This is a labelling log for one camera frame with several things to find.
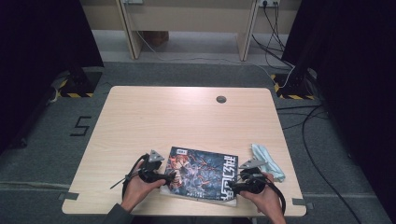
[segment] wooden desk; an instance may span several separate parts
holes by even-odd
[[[143,0],[141,5],[116,1],[133,59],[143,45],[137,31],[236,33],[239,58],[247,59],[258,0]]]
[[[220,104],[218,96],[227,102]],[[286,202],[286,216],[303,216],[293,205],[302,193],[291,163],[271,93],[253,88],[114,87],[96,123],[91,140],[64,200],[66,214],[106,214],[121,203],[122,184],[136,160],[151,149],[165,158],[172,146],[224,152],[252,158],[250,145],[262,144],[286,175],[277,186]],[[253,203],[240,197],[237,206],[202,203],[150,193],[133,211],[150,216],[257,217]]]

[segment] book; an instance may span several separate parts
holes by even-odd
[[[172,147],[165,174],[173,172],[177,173],[176,178],[169,186],[162,187],[162,194],[236,205],[236,195],[233,195],[228,181],[235,181],[237,178],[237,156]]]

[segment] hand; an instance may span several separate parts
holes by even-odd
[[[271,182],[274,182],[274,176],[272,174],[263,174],[266,175],[267,178],[271,180]],[[279,197],[268,185],[266,185],[264,190],[259,194],[241,191],[240,195],[256,204],[257,212],[262,212],[268,216],[272,223],[286,223],[286,220],[282,214]]]
[[[134,170],[139,169],[143,162],[139,162]],[[139,175],[134,176],[131,181],[129,181],[128,187],[125,190],[124,197],[122,199],[121,207],[125,211],[131,213],[134,208],[141,203],[148,194],[165,184],[165,180],[157,180],[153,183],[144,182]]]

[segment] light blue cloth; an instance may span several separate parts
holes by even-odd
[[[265,162],[265,164],[261,166],[263,172],[272,174],[274,179],[279,182],[285,180],[285,174],[283,174],[283,171],[271,158],[267,148],[258,144],[251,144],[251,150],[253,151],[254,159]]]

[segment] power outlet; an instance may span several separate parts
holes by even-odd
[[[280,0],[260,0],[259,7],[262,7],[264,1],[267,1],[267,7],[276,7],[276,4],[279,7]]]

